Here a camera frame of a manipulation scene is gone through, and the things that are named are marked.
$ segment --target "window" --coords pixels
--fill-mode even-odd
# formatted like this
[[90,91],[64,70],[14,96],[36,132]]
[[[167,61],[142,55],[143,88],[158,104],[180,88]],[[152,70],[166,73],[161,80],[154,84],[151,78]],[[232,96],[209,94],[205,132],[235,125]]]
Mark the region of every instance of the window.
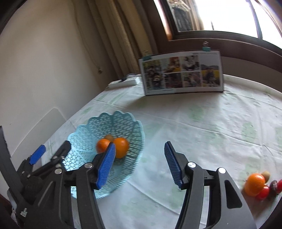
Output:
[[215,30],[263,39],[282,48],[281,32],[255,0],[162,0],[176,34]]
[[282,8],[272,0],[134,0],[140,2],[153,54],[201,49],[282,72]]

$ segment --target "power strip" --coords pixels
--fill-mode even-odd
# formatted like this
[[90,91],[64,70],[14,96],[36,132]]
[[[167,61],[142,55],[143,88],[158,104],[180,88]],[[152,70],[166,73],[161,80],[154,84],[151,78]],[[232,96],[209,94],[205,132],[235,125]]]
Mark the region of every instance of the power strip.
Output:
[[126,79],[125,81],[121,82],[120,80],[110,82],[108,84],[109,89],[119,88],[119,87],[128,87],[134,86],[140,83],[140,77],[134,76],[131,78]]

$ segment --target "window frame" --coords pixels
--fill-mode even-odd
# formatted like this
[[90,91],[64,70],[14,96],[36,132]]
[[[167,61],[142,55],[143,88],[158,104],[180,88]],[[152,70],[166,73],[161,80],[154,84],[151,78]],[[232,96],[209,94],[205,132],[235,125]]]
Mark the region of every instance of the window frame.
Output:
[[278,29],[280,36],[282,36],[282,5],[279,5],[278,1],[274,0],[255,0],[272,19],[276,28]]
[[222,56],[251,61],[282,73],[282,49],[276,45],[248,35],[224,31],[174,33],[162,0],[139,1],[157,46],[157,52],[153,54],[201,49],[203,42],[207,41],[212,49],[220,50]]

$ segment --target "photograph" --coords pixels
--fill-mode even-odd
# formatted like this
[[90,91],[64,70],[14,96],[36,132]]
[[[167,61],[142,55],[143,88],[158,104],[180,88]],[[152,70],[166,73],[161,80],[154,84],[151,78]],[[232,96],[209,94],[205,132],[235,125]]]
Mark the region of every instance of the photograph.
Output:
[[181,73],[165,74],[164,81],[166,88],[183,87]]
[[201,55],[201,72],[204,87],[219,87],[219,60],[217,55]]
[[202,87],[200,72],[183,72],[183,87]]
[[199,56],[180,57],[181,71],[199,71]]
[[145,71],[147,90],[148,91],[157,90],[156,88],[159,88],[159,86],[156,82],[158,81],[158,79],[162,79],[160,73],[161,71],[160,61],[152,60],[152,61],[143,62],[143,67]]
[[179,57],[161,59],[160,62],[164,73],[180,72]]
[[152,78],[152,88],[153,90],[164,89],[163,76],[161,72],[156,72]]

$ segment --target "kiwi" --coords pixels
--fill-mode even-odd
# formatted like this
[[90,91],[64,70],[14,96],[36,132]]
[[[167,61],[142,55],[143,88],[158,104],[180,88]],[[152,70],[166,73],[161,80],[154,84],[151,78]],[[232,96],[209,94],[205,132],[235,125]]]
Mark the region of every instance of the kiwi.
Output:
[[107,139],[107,140],[109,140],[110,142],[113,142],[113,141],[114,141],[114,137],[113,137],[113,135],[111,135],[111,134],[107,134],[104,138]]
[[270,172],[268,171],[264,171],[262,173],[262,176],[265,178],[265,182],[268,182],[269,178],[270,178]]

